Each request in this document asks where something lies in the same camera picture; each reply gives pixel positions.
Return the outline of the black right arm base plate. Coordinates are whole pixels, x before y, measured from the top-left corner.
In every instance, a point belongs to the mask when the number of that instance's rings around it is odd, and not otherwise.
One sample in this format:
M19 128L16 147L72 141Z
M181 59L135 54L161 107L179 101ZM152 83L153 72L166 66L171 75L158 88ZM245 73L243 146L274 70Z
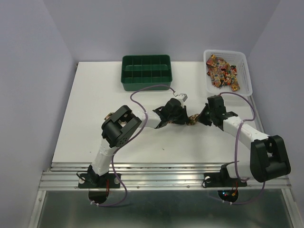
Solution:
M203 188L232 188L232 187L247 187L246 182L241 182L239 179L231 178L226 174L222 175L219 172L204 173L202 182Z

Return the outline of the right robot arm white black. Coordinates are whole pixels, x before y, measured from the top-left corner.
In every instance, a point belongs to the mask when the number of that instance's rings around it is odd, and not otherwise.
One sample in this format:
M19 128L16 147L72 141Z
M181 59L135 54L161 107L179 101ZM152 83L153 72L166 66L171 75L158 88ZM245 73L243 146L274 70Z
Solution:
M236 139L234 161L221 166L218 177L221 184L230 185L235 179L242 182L255 179L263 183L290 174L291 165L283 138L258 131L247 124L247 119L241 119L234 112L227 112L221 95L207 98L197 121L206 126L214 125ZM247 162L238 162L239 143L250 151Z

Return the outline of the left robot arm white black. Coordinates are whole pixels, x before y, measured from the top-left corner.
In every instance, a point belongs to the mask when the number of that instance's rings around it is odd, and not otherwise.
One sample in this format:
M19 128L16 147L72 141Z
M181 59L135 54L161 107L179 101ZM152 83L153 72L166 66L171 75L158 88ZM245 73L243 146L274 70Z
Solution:
M186 100L186 94L179 94L164 106L147 112L133 112L127 105L121 106L101 126L101 145L95 160L88 167L88 177L85 179L95 187L103 186L114 152L126 145L138 128L159 129L168 123L189 123L184 104Z

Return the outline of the paisley flamingo patterned tie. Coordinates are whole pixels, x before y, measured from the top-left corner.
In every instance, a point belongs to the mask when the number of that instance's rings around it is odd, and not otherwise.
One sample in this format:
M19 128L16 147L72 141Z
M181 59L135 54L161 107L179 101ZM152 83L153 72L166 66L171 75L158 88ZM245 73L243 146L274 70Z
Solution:
M113 114L114 113L109 113L104 118L104 120L109 119ZM189 125L189 126L190 125L195 125L198 122L198 120L197 120L198 116L199 116L199 114L191 115L191 116L188 117L188 120L185 121L184 123L182 123L182 121L179 121L179 122L178 121L168 121L168 124ZM119 123L122 124L122 125L126 124L126 122L122 122L122 121L119 121Z

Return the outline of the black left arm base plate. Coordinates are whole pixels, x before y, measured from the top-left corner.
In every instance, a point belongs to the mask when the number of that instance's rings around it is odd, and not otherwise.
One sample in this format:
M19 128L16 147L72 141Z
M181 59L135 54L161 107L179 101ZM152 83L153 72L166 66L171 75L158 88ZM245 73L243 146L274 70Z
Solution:
M88 173L76 174L78 177L78 188L80 189L119 189L121 184L114 173L106 173L93 180Z

